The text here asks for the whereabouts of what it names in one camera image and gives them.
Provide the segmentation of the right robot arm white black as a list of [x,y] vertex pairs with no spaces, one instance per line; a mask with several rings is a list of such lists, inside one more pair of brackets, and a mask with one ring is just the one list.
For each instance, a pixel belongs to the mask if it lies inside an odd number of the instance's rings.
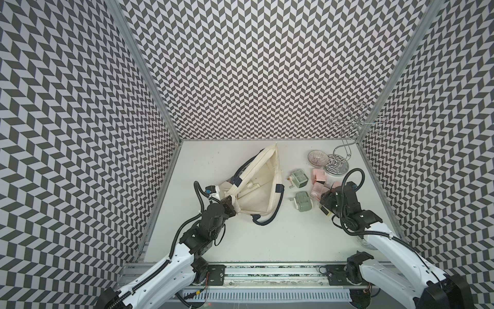
[[362,169],[350,170],[341,186],[322,195],[320,204],[338,218],[336,227],[373,246],[400,273],[387,269],[368,252],[357,252],[347,259],[347,281],[353,285],[373,284],[406,308],[474,308],[465,277],[434,266],[395,235],[376,213],[361,207],[357,192],[362,184],[349,180],[355,173],[365,180]]

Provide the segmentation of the pink pencil sharpener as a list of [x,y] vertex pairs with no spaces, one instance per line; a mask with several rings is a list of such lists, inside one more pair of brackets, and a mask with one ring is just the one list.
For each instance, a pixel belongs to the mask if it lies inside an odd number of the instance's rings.
[[342,185],[342,183],[340,181],[335,181],[332,186],[331,186],[331,189],[336,189],[338,187],[340,187]]
[[322,195],[327,193],[328,191],[330,191],[330,188],[326,187],[324,184],[321,184],[320,182],[315,182],[310,192],[310,197],[320,202]]
[[319,183],[324,185],[326,183],[327,177],[326,172],[323,169],[314,168],[311,174],[312,183]]

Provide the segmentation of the cream canvas tote bag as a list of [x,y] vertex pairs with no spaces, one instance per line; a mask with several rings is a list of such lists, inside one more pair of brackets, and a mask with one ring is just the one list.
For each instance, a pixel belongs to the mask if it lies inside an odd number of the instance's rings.
[[228,200],[236,213],[251,216],[258,226],[271,224],[284,198],[278,145],[262,149],[218,189],[219,197]]

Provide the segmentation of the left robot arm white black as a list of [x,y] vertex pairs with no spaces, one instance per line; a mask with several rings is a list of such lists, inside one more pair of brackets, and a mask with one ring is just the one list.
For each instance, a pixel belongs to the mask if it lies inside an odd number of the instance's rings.
[[203,258],[214,244],[225,221],[236,215],[231,200],[220,199],[220,188],[200,188],[194,182],[200,211],[179,227],[169,254],[137,279],[119,290],[108,288],[95,308],[159,308],[172,296],[195,283],[203,283],[208,262]]

